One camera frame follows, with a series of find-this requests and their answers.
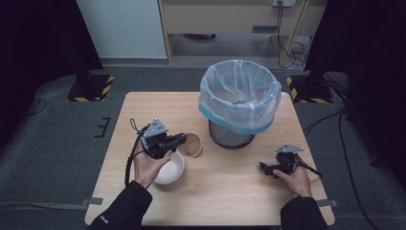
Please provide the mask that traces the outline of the white wall power outlet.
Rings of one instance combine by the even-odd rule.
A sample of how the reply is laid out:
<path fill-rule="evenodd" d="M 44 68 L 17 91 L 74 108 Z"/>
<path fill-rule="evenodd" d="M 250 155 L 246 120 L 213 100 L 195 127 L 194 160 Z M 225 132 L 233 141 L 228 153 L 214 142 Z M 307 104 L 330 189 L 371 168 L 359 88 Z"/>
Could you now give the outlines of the white wall power outlet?
<path fill-rule="evenodd" d="M 296 0 L 273 0 L 273 7 L 293 8 L 296 4 Z"/>

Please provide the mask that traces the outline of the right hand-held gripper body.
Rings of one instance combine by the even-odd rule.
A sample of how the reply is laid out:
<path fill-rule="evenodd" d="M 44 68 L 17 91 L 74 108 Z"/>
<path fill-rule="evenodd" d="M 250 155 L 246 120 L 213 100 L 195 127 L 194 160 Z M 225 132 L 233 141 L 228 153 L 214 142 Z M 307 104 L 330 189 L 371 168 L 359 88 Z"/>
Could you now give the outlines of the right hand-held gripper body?
<path fill-rule="evenodd" d="M 276 148 L 278 164 L 275 169 L 286 174 L 292 174 L 303 163 L 303 159 L 298 154 L 298 151 L 303 150 L 301 147 L 290 144 Z"/>

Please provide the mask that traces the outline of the white disposable bowl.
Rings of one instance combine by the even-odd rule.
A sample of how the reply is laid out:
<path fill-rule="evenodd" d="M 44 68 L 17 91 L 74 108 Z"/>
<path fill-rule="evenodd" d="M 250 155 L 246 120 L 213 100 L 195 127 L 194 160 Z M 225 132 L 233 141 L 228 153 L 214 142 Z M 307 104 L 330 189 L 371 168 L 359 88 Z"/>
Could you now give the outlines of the white disposable bowl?
<path fill-rule="evenodd" d="M 159 171 L 154 182 L 160 185 L 168 185 L 177 181 L 185 169 L 185 160 L 179 152 L 174 152 L 170 156 L 170 161 Z"/>

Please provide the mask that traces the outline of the brown paper cup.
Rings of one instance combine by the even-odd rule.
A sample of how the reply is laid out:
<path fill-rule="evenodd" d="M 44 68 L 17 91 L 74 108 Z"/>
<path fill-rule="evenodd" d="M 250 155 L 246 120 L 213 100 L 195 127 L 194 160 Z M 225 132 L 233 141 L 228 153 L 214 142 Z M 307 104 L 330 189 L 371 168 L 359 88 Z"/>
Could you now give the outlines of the brown paper cup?
<path fill-rule="evenodd" d="M 196 158 L 199 157 L 203 151 L 202 141 L 198 134 L 189 132 L 186 134 L 186 142 L 181 144 L 177 151 L 183 156 Z"/>

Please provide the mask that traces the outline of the dark curtain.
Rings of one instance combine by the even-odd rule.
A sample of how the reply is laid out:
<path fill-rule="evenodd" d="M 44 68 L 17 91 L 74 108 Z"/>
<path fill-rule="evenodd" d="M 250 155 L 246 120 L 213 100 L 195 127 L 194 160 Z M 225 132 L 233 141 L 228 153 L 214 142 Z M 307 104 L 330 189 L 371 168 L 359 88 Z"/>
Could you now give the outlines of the dark curtain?
<path fill-rule="evenodd" d="M 38 87 L 102 67 L 77 0 L 0 0 L 0 148 L 11 139 Z"/>
<path fill-rule="evenodd" d="M 406 190 L 406 0 L 327 0 L 306 68 L 349 77 L 353 122 Z"/>

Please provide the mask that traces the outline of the person's right hand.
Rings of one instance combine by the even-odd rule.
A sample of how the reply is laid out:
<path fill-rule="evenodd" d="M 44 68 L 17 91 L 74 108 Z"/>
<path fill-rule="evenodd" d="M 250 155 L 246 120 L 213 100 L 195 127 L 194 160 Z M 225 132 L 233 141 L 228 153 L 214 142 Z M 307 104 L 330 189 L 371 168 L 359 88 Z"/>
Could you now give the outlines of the person's right hand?
<path fill-rule="evenodd" d="M 312 197 L 310 179 L 305 168 L 298 167 L 292 174 L 286 174 L 282 171 L 274 170 L 273 174 L 282 179 L 294 195 Z"/>

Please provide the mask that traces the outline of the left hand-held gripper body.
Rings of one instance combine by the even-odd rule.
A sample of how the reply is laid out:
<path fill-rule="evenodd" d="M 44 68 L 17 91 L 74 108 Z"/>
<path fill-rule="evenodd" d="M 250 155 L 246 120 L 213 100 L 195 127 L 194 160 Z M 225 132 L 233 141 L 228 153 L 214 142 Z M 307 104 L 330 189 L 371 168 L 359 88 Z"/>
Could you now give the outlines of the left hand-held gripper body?
<path fill-rule="evenodd" d="M 141 140 L 148 156 L 161 159 L 169 151 L 176 151 L 180 135 L 168 135 L 169 129 L 155 118 L 142 129 Z"/>

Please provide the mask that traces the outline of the person's left hand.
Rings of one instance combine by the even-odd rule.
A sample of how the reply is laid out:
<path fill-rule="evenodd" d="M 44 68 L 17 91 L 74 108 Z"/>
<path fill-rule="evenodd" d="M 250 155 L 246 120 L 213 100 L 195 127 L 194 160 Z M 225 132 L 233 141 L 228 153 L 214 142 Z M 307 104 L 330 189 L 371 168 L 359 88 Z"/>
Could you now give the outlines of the person's left hand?
<path fill-rule="evenodd" d="M 139 143 L 133 159 L 135 181 L 147 189 L 154 182 L 161 168 L 170 161 L 171 155 L 172 151 L 169 150 L 161 159 L 151 158 L 145 153 L 143 145 Z"/>

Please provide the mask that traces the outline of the black stand base yellow stripes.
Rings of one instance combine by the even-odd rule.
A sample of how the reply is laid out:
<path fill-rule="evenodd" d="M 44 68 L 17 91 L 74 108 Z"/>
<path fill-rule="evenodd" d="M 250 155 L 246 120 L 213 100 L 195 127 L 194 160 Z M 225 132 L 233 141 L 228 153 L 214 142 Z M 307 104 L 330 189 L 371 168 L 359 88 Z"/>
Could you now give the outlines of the black stand base yellow stripes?
<path fill-rule="evenodd" d="M 286 78 L 294 103 L 331 103 L 332 95 L 324 77 L 292 75 Z"/>
<path fill-rule="evenodd" d="M 68 102 L 103 101 L 110 90 L 114 77 L 103 69 L 88 69 L 82 62 L 72 64 L 77 77 L 68 95 Z"/>

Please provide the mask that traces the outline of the translucent blue trash bag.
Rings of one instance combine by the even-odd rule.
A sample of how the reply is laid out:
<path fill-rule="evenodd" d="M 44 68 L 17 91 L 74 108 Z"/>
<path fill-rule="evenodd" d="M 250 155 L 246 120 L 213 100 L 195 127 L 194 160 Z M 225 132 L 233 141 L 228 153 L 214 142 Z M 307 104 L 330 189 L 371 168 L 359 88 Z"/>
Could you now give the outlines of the translucent blue trash bag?
<path fill-rule="evenodd" d="M 200 82 L 199 111 L 211 122 L 241 134 L 272 126 L 282 85 L 265 67 L 231 59 L 211 65 Z"/>

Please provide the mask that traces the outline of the metal mesh trash bin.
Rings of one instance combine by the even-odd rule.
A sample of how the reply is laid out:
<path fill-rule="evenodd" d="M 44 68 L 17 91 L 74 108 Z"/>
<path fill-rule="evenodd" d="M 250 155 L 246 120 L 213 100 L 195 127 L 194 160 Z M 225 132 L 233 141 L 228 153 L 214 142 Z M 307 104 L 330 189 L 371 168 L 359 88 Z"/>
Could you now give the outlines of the metal mesh trash bin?
<path fill-rule="evenodd" d="M 244 148 L 255 138 L 254 134 L 237 133 L 212 121 L 209 121 L 209 132 L 217 145 L 228 150 Z"/>

